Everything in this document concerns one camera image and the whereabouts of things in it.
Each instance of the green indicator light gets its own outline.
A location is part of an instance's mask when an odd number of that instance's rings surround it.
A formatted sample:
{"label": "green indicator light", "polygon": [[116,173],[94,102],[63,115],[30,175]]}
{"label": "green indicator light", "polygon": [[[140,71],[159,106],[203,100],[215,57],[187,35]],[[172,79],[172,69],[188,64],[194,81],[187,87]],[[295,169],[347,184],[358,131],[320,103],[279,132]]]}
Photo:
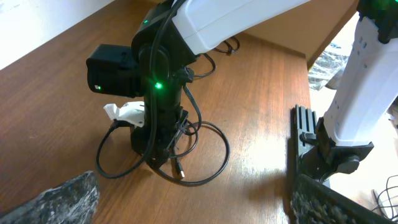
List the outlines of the green indicator light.
{"label": "green indicator light", "polygon": [[156,83],[155,88],[159,90],[159,89],[163,88],[163,85],[161,83]]}

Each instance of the dark textured object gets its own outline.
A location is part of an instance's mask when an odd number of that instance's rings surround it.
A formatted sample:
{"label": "dark textured object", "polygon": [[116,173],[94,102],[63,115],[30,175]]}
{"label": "dark textured object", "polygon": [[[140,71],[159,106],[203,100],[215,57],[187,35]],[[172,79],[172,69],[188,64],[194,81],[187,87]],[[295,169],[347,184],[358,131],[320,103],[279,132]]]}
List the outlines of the dark textured object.
{"label": "dark textured object", "polygon": [[0,223],[91,223],[99,196],[97,178],[87,171],[11,210]]}
{"label": "dark textured object", "polygon": [[296,223],[392,223],[303,174],[295,180],[291,207]]}

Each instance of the white surface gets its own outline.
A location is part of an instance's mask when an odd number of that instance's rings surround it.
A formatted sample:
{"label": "white surface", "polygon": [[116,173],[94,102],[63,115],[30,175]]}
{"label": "white surface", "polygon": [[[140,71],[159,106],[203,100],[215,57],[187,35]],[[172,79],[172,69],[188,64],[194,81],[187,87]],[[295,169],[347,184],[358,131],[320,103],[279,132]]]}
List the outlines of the white surface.
{"label": "white surface", "polygon": [[140,128],[144,126],[145,108],[143,101],[127,102],[121,108],[111,103],[105,105],[104,110],[111,120],[127,121]]}
{"label": "white surface", "polygon": [[0,0],[0,70],[113,0]]}
{"label": "white surface", "polygon": [[307,1],[187,0],[173,22],[192,52],[197,55]]}
{"label": "white surface", "polygon": [[362,146],[398,95],[398,39],[382,44],[377,27],[358,22],[353,51],[340,87],[325,113],[325,127],[337,146]]}

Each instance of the wooden table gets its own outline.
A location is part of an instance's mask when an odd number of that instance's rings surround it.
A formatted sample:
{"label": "wooden table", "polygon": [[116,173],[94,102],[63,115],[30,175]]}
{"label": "wooden table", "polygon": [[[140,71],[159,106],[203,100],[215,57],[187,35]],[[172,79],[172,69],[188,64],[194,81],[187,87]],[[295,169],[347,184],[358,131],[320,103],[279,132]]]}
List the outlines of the wooden table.
{"label": "wooden table", "polygon": [[[95,170],[97,147],[111,124],[102,107],[130,99],[92,93],[85,60],[98,44],[130,45],[152,6],[115,1],[0,72],[0,212]],[[310,106],[306,61],[251,36],[238,38],[237,54],[210,52],[216,73],[189,85],[203,119],[229,139],[231,158],[224,172],[194,188],[171,184],[146,165],[122,179],[99,177],[95,223],[288,222],[289,110],[296,103]],[[192,68],[204,73],[210,64],[201,58]],[[196,121],[185,96],[182,105]],[[224,155],[221,138],[201,129],[197,148],[182,159],[186,179],[214,173]],[[114,173],[138,160],[129,131],[115,131],[101,158]]]}

